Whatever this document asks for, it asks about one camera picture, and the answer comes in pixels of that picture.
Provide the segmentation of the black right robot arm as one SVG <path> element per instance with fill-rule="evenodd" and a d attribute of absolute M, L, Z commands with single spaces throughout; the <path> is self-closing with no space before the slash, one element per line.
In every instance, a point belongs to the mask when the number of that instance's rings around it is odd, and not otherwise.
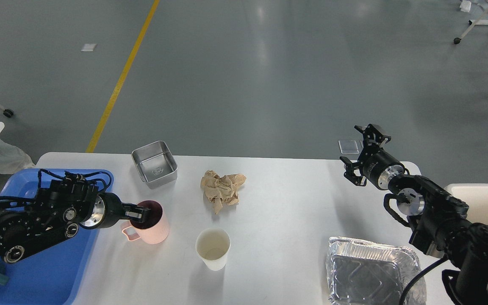
<path fill-rule="evenodd" d="M 355 125 L 362 135 L 356 161 L 345 156 L 344 177 L 355 186 L 370 182 L 386 191 L 383 207 L 412 234 L 409 243 L 437 261 L 406 285 L 405 302 L 413 285 L 430 270 L 449 261 L 455 269 L 441 273 L 446 294 L 455 305 L 488 305 L 488 225 L 467 218 L 469 205 L 422 175 L 412 175 L 384 146 L 391 137 L 377 124 Z"/>

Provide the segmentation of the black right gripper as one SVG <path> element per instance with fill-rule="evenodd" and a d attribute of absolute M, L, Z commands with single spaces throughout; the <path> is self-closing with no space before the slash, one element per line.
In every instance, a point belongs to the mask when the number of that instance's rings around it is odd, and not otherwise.
<path fill-rule="evenodd" d="M 384 148 L 392 137 L 377 124 L 368 124 L 366 127 L 355 125 L 354 128 L 363 137 L 362 150 L 356 162 L 345 156 L 339 157 L 344 164 L 344 177 L 355 186 L 366 186 L 368 180 L 379 190 L 388 190 L 389 182 L 395 176 L 405 173 L 403 164 Z"/>

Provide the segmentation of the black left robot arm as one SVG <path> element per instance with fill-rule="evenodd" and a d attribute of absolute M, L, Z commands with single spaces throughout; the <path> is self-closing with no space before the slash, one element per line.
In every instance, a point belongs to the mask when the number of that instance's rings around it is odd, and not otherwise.
<path fill-rule="evenodd" d="M 108 228 L 123 219 L 142 224 L 152 214 L 108 192 L 113 178 L 107 171 L 36 173 L 33 197 L 0 196 L 0 258 L 6 264 L 72 239 L 81 228 Z"/>

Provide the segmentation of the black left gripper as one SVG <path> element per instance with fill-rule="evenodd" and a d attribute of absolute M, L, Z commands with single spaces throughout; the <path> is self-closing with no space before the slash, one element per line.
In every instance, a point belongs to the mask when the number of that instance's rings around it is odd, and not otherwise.
<path fill-rule="evenodd" d="M 114 193 L 103 193 L 96 196 L 90 216 L 79 225 L 94 230 L 111 227 L 121 219 L 142 223 L 143 214 L 150 211 L 149 207 L 122 203 Z"/>

